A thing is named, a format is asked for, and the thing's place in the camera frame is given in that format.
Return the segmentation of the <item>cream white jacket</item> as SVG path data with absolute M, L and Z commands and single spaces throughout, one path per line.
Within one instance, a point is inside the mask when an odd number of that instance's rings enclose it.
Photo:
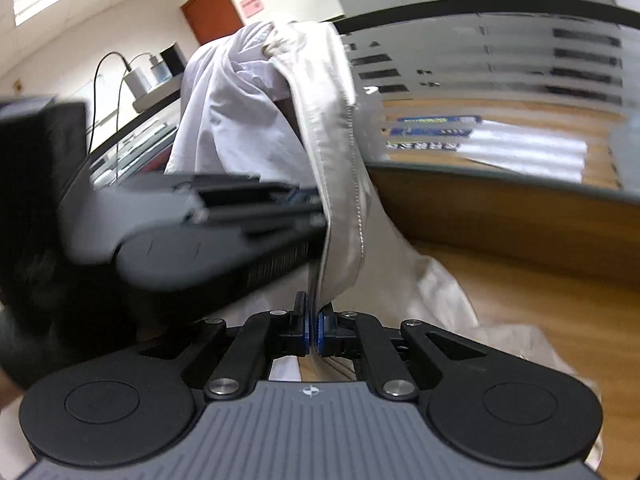
M 354 300 L 392 321 L 421 315 L 563 368 L 535 327 L 480 324 L 454 277 L 399 234 L 364 168 L 355 101 L 332 25 L 249 24 L 199 47 L 186 64 L 181 122 L 167 169 L 248 172 L 315 185 L 329 222 L 322 298 Z

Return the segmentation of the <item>brown wooden door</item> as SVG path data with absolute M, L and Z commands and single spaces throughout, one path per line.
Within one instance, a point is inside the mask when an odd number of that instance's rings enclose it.
M 232 0 L 188 0 L 181 11 L 199 44 L 230 36 L 243 27 Z

